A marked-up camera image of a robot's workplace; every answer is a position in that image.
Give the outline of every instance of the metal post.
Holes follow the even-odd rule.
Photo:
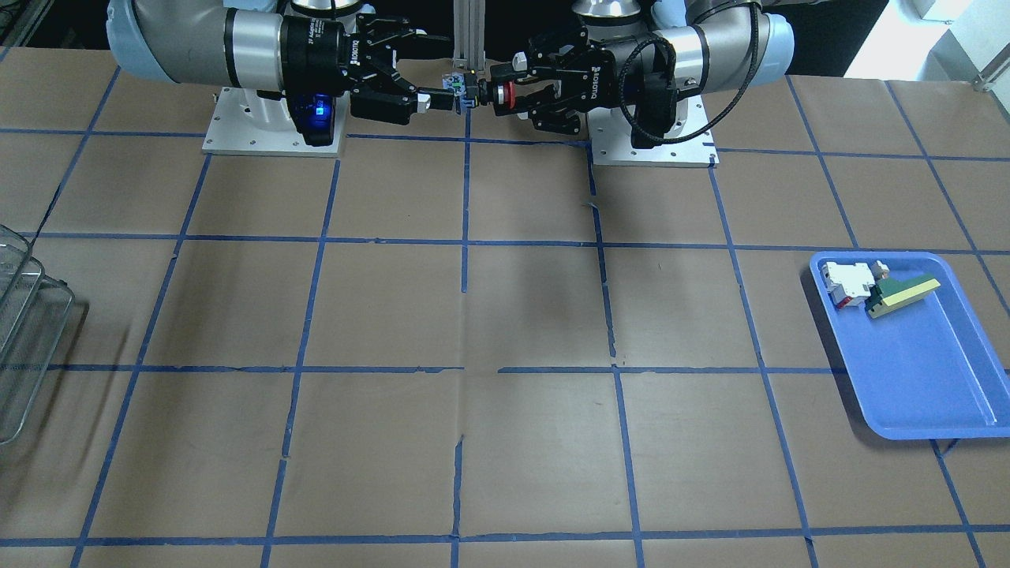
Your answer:
[[[1010,69],[1010,43],[1007,43],[993,61],[989,62],[986,69],[972,83],[975,90],[980,93],[988,93],[993,89],[993,84],[1000,78],[1007,69]]]
[[[484,14],[485,0],[456,0],[456,67],[484,71]]]

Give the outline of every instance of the lego piece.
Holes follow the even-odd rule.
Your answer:
[[[928,274],[909,280],[888,278],[873,287],[867,312],[874,319],[919,301],[940,287],[938,280]]]
[[[886,280],[891,276],[891,269],[880,261],[870,265],[870,272],[874,273],[874,278],[877,280]]]
[[[831,294],[831,302],[837,308],[863,305],[870,298],[870,290],[877,282],[867,263],[824,263],[821,276]]]

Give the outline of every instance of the white toy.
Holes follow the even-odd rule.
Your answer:
[[[837,308],[863,305],[870,298],[870,289],[877,283],[867,263],[824,263],[821,275]]]

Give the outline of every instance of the yellow block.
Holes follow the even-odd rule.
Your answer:
[[[897,294],[891,294],[890,296],[883,298],[881,303],[870,308],[870,316],[877,318],[885,313],[891,313],[892,311],[905,307],[912,302],[921,300],[926,297],[929,292],[932,292],[939,287],[939,281],[934,278],[932,280],[927,280],[918,286],[912,286],[907,290],[902,290]]]

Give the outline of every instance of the metal base plate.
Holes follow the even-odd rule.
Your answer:
[[[691,97],[678,105],[678,115],[687,115],[665,137],[688,134],[708,123],[701,97]],[[593,143],[593,163],[598,166],[651,166],[666,168],[708,168],[719,164],[712,133],[678,145],[659,146],[651,150],[631,148],[631,125],[620,109],[595,108],[589,112],[589,133]]]
[[[245,112],[245,94],[241,89],[225,87],[217,99],[214,108],[214,118],[207,128],[207,137],[203,140],[205,154],[222,156],[293,156],[315,158],[337,158],[343,144],[344,126],[346,124],[349,102],[346,96],[336,99],[333,113],[336,124],[333,127],[333,144],[326,147],[312,147],[295,130],[290,122],[284,128],[274,125],[272,129],[264,128]]]

